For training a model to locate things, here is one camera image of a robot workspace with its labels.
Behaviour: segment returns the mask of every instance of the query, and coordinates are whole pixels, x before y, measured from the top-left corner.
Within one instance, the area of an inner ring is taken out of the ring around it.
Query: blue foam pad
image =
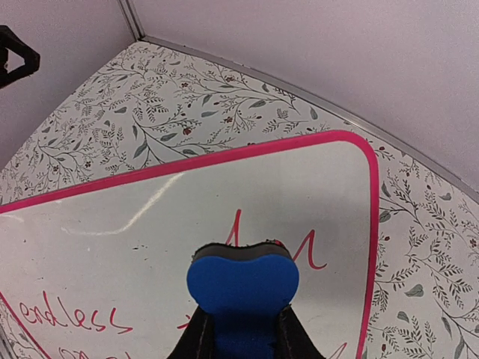
[[[273,359],[275,320],[293,299],[299,272],[291,258],[203,257],[193,262],[188,289],[213,317],[215,359]]]

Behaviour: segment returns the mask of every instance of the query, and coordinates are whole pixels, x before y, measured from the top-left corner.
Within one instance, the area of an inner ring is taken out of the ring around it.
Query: blue sponge
[[[289,252],[272,242],[200,248],[188,289],[214,323],[215,359],[273,359],[278,314],[293,299],[299,272]]]

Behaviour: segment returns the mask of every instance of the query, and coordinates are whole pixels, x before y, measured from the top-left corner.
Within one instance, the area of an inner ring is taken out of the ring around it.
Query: pink border
[[[379,168],[376,154],[369,145],[369,143],[351,132],[346,131],[331,131],[317,133],[313,135],[306,135],[302,137],[287,138],[284,140],[266,142],[263,144],[255,144],[248,147],[241,147],[235,150],[229,150],[219,153],[212,153],[206,156],[199,156],[192,159],[186,159],[177,162],[170,162],[156,167],[145,168],[143,170],[133,171],[126,174],[120,174],[113,177],[98,179],[93,182],[76,185],[59,191],[42,194],[36,197],[30,197],[18,202],[10,203],[0,206],[0,214],[22,209],[37,204],[50,202],[53,200],[60,200],[67,197],[76,196],[92,191],[99,191],[115,187],[117,185],[126,185],[128,183],[148,180],[150,178],[165,176],[168,174],[175,174],[178,172],[194,170],[196,168],[208,167],[218,165],[225,162],[232,162],[239,159],[247,159],[256,156],[267,155],[270,153],[277,153],[296,148],[312,146],[315,144],[327,144],[330,142],[345,141],[356,145],[366,155],[369,162],[370,171],[370,250],[369,250],[369,266],[367,270],[367,285],[365,295],[365,305],[363,310],[361,334],[359,336],[359,345],[356,352],[356,358],[360,359],[364,349],[364,342],[366,340],[367,324],[369,321],[371,303],[373,298],[374,275],[376,271],[376,249],[378,244],[378,230],[379,230]],[[8,304],[5,297],[0,292],[0,299],[3,300],[12,313],[12,316],[18,321],[20,327],[27,333],[30,339],[38,346],[39,350],[48,358],[51,357],[43,350],[38,342],[33,338],[27,328],[19,320],[12,307]]]

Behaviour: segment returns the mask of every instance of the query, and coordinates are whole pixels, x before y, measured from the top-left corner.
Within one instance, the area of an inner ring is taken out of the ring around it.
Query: whiteboard
[[[45,358],[165,358],[196,307],[186,288],[195,250],[278,239],[299,267],[293,309],[314,344],[358,357],[377,177],[364,139],[325,132],[3,206],[1,296]]]

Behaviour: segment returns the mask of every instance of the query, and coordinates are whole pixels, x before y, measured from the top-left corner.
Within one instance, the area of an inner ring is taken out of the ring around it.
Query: botanical print surface
[[[333,129],[366,138],[379,160],[378,262],[363,358],[479,358],[479,206],[350,123],[201,58],[141,42],[124,50],[12,158],[0,173],[0,203]],[[19,358],[44,358],[3,302],[0,323]]]

